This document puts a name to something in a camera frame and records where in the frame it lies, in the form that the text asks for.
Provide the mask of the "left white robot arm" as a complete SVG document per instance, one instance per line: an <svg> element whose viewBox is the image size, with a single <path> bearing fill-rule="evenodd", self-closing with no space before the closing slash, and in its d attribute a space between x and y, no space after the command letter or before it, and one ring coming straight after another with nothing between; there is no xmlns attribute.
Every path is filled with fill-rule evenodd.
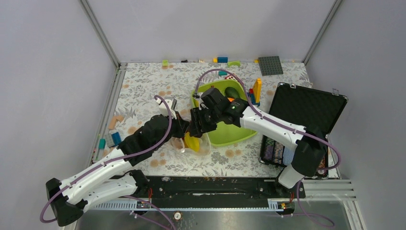
<svg viewBox="0 0 406 230"><path fill-rule="evenodd" d="M160 114L151 117L108 155L67 179L52 178L46 182L48 202L40 214L42 223L56 222L64 227L100 203L120 196L135 194L142 197L147 194L149 185L141 172L125 175L115 183L107 180L151 157L172 137L185 135L189 123L175 110L176 99L158 95L155 99Z"/></svg>

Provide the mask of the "yellow green starfruit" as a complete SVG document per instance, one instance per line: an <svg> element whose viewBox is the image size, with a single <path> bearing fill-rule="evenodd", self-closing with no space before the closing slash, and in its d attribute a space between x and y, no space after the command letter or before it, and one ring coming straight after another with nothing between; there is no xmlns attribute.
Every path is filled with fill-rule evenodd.
<svg viewBox="0 0 406 230"><path fill-rule="evenodd" d="M200 139L193 137L189 132L186 132L184 137L184 143L187 145L187 148L198 152L200 150Z"/></svg>

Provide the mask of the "clear zip top bag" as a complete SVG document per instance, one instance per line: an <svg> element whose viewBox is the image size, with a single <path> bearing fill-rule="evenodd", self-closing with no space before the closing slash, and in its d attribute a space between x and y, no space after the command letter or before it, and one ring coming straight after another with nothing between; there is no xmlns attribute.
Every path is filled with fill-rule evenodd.
<svg viewBox="0 0 406 230"><path fill-rule="evenodd" d="M197 156L206 156L211 153L211 142L208 134L196 138L191 137L187 132L184 138L171 138L169 144L179 153L190 153Z"/></svg>

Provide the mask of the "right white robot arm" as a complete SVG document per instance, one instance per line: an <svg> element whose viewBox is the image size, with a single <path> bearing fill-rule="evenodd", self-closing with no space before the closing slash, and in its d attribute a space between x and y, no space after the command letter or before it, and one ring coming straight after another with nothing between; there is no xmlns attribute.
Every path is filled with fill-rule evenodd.
<svg viewBox="0 0 406 230"><path fill-rule="evenodd" d="M203 107L191 109L190 136L201 137L204 133L215 131L217 124L223 122L254 130L294 152L292 162L277 176L274 190L278 196L287 197L302 179L317 172L327 145L324 138L316 135L317 128L286 122L242 98L229 101L217 88L209 88L200 98Z"/></svg>

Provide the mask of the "green plastic tray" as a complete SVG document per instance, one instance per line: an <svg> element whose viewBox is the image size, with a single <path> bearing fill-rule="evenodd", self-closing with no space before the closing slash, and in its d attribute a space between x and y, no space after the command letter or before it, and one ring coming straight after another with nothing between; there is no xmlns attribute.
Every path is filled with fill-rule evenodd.
<svg viewBox="0 0 406 230"><path fill-rule="evenodd" d="M235 88L240 98L234 99L226 110L226 115L230 115L232 121L228 124L225 122L217 123L215 131L208 132L210 142L214 146L232 145L243 140L246 140L254 135L256 131L243 128L239 123L239 118L242 112L248 106L249 98L245 95L245 90L236 80L219 80L199 86L197 90L192 92L192 108L203 107L201 95L210 88L217 88L225 96L225 88Z"/></svg>

